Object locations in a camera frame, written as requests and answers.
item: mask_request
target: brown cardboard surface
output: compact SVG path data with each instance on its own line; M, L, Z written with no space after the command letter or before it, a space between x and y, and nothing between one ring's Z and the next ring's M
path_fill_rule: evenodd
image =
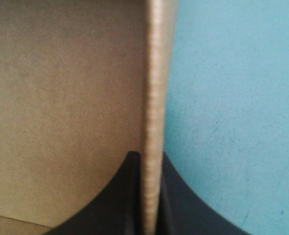
M0 217L0 235L41 235L49 230L41 225Z
M0 215L56 226L139 150L143 1L0 0Z

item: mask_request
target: scratch mark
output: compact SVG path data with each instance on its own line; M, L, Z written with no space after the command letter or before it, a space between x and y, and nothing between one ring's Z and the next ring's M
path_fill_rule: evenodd
M241 224L241 228L244 226L244 224L245 224L245 222L246 222L246 219L248 218L248 215L250 214L251 207L252 207L252 204L250 205L249 209L248 209L247 212L246 212L246 215L245 215L245 217L244 217L244 220L243 220L243 222L242 222L242 224Z
M229 119L229 116L232 112L233 108L230 109L228 115L226 116L225 120L223 121L223 123L220 125L220 127L217 128L217 130L212 134L212 136L208 139L208 141L205 143L204 148L200 151L200 154L207 148L207 146L209 145L209 143L211 142L211 140L215 137L215 135L218 133L218 131L223 128L224 124L227 122L227 120Z
M217 171L218 171L218 174L219 174L219 178L221 178L221 172L219 171L219 167L217 166Z

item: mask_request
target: black plastic piece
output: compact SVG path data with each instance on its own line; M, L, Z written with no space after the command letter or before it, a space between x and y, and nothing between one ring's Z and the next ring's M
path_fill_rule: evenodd
M74 217L45 235L138 235L140 155L129 152L104 190ZM157 235L248 235L204 203L166 154Z

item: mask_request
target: light blue surface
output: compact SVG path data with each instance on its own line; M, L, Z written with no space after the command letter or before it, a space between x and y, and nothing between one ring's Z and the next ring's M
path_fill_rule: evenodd
M289 235L289 0L180 0L165 150L253 235Z

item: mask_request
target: corrugated cardboard edge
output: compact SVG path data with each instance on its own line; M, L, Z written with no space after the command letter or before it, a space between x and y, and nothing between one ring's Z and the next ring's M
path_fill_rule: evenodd
M146 65L141 160L141 219L144 235L156 229L159 203L166 88L177 0L146 1Z

